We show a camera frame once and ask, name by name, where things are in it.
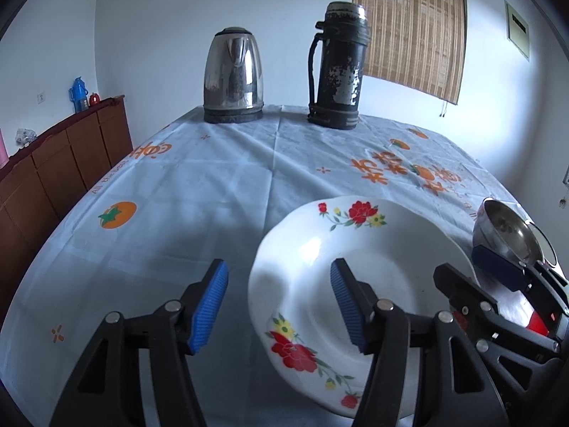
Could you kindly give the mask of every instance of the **white tablecloth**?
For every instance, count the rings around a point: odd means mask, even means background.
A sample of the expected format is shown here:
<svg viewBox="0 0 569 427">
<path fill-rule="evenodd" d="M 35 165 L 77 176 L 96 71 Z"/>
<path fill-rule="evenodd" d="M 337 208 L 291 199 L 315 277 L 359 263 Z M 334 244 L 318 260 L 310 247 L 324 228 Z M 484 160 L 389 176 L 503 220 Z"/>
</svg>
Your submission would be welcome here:
<svg viewBox="0 0 569 427">
<path fill-rule="evenodd" d="M 437 223 L 468 254 L 483 198 L 508 202 L 527 217 L 444 136 L 371 116 L 352 131 L 331 130 L 309 124 L 306 114 L 302 107 L 267 106 L 260 121 L 210 125 L 195 108 L 73 208 L 30 266 L 0 332 L 0 378 L 35 426 L 48 426 L 109 311 L 127 318 L 154 311 L 201 279 L 216 257 L 229 265 L 229 288 L 209 344 L 188 358 L 210 426 L 350 425 L 286 385 L 254 335 L 246 291 L 264 234 L 298 206 L 341 195 L 399 202 Z M 503 289 L 493 293 L 502 302 L 511 298 Z M 526 325 L 531 308 L 501 312 Z M 141 366 L 149 405 L 147 355 Z M 148 425 L 158 425 L 147 411 Z"/>
</svg>

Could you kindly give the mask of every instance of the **floral plate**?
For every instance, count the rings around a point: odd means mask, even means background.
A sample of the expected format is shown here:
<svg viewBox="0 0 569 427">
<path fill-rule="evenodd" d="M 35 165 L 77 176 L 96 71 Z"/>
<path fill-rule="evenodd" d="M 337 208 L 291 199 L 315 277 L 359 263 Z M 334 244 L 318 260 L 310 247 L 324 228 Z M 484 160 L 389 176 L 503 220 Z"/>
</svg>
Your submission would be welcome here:
<svg viewBox="0 0 569 427">
<path fill-rule="evenodd" d="M 330 411 L 354 417 L 372 356 L 352 345 L 330 284 L 348 262 L 379 298 L 434 316 L 449 309 L 433 282 L 450 263 L 476 284 L 462 249 L 434 223 L 388 200 L 343 196 L 306 204 L 263 239 L 249 278 L 249 314 L 279 374 Z M 419 352 L 410 350 L 401 417 L 413 414 Z"/>
</svg>

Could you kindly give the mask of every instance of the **window blind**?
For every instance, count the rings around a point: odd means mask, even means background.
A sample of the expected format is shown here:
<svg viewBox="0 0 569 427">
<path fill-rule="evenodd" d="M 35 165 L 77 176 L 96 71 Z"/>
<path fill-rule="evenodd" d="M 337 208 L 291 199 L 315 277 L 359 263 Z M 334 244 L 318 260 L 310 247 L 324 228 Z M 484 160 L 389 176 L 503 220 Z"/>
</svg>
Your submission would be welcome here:
<svg viewBox="0 0 569 427">
<path fill-rule="evenodd" d="M 457 104 L 466 48 L 466 0 L 353 0 L 366 9 L 364 74 Z"/>
</svg>

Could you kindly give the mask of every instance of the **plastic bag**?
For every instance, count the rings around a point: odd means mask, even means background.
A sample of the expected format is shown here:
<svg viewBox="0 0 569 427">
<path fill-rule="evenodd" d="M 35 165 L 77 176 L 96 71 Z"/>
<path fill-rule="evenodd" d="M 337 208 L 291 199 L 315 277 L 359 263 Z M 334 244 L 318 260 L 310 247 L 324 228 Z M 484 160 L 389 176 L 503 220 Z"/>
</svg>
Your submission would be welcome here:
<svg viewBox="0 0 569 427">
<path fill-rule="evenodd" d="M 27 146 L 36 138 L 37 135 L 34 130 L 28 130 L 27 128 L 19 128 L 18 131 L 16 132 L 16 144 L 19 146 Z"/>
</svg>

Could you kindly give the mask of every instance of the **stainless steel kettle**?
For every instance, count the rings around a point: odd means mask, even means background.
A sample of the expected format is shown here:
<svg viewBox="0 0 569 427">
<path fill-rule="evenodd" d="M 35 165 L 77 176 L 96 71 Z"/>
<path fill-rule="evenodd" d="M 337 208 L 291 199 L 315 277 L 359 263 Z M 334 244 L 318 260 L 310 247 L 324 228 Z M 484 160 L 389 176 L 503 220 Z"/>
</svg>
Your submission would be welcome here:
<svg viewBox="0 0 569 427">
<path fill-rule="evenodd" d="M 208 122 L 248 122 L 263 108 L 263 72 L 257 41 L 241 27 L 217 33 L 209 47 L 204 75 Z"/>
</svg>

